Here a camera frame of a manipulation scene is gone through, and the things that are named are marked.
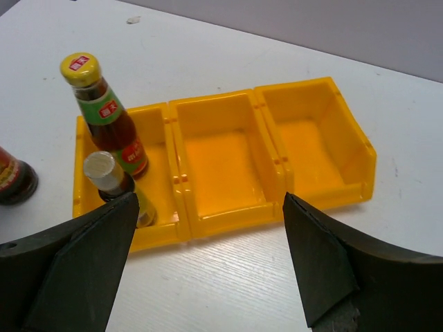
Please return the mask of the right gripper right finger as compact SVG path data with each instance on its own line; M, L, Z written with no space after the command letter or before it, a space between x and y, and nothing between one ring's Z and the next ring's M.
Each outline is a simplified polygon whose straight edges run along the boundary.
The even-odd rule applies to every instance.
M442 258L354 229L286 194L284 227L312 331L441 331Z

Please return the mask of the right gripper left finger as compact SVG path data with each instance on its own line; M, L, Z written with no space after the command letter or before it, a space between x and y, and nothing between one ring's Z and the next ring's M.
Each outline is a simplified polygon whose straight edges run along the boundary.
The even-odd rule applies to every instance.
M1 244L1 330L105 331L138 213L126 193Z

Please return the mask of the red-lid dark sauce jar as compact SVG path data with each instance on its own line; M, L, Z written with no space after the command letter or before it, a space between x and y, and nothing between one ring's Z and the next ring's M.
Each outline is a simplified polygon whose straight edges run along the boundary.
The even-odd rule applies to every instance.
M35 193L38 183L38 175L28 163L15 158L1 147L2 206L27 201Z

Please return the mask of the small beige-cap oil bottle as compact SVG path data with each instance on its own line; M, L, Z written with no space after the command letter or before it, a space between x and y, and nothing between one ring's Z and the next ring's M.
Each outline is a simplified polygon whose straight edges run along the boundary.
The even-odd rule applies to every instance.
M95 185L104 202L110 202L129 192L137 195L139 204L137 228L155 224L158 217L156 208L109 152L95 151L89 154L83 162L83 172Z

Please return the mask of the yellow-cap green-label sauce bottle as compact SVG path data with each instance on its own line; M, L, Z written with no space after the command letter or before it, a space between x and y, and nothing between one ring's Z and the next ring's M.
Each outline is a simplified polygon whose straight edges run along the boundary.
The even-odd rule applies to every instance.
M62 60L60 72L71 86L95 146L108 151L129 175L142 176L149 159L134 121L102 74L91 53L73 53Z

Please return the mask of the yellow three-compartment bin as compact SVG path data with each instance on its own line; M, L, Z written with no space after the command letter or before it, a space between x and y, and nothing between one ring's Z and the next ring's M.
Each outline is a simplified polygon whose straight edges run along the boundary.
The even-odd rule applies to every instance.
M131 251L282 219L286 193L319 210L372 198L377 153L329 77L132 108L158 218Z

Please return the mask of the small white scrap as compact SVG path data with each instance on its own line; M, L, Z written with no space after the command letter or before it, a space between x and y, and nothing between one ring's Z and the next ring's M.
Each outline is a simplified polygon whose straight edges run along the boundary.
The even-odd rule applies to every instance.
M141 20L141 16L130 17L127 19L126 24L133 25L138 24Z

